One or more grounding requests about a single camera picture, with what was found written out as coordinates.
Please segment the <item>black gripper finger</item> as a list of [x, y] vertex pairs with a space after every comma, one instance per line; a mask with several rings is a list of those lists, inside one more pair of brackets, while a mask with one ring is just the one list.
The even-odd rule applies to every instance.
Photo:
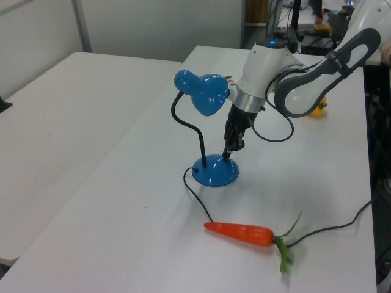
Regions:
[[225, 132], [224, 132], [224, 150], [222, 152], [222, 157], [224, 159], [229, 159], [231, 154], [233, 153], [232, 148], [235, 146], [236, 142], [236, 128], [235, 125], [232, 124], [230, 121], [226, 121], [225, 124]]
[[237, 152], [245, 147], [243, 133], [236, 131], [232, 137], [231, 152]]

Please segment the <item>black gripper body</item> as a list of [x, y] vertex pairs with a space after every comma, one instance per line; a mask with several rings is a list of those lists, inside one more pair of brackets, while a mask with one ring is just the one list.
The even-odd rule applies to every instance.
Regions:
[[229, 130], [237, 130], [242, 135], [250, 128], [257, 117], [256, 113], [245, 112], [232, 104], [228, 113], [227, 133]]

